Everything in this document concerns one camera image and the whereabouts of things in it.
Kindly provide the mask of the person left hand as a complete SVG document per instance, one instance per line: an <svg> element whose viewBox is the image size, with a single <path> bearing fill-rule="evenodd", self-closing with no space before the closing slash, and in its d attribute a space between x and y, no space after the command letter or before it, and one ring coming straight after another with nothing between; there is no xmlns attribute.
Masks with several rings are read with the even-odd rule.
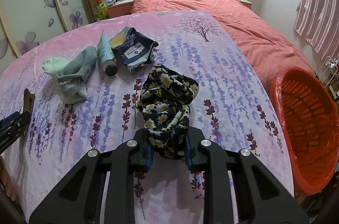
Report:
<svg viewBox="0 0 339 224"><path fill-rule="evenodd" d="M1 185L2 188L6 194L6 196L12 201L16 202L17 201L17 194L15 192L15 189L13 188L10 176L7 172L6 166L5 166L5 161L3 157L1 157L1 170L0 170L0 175L1 175Z"/></svg>

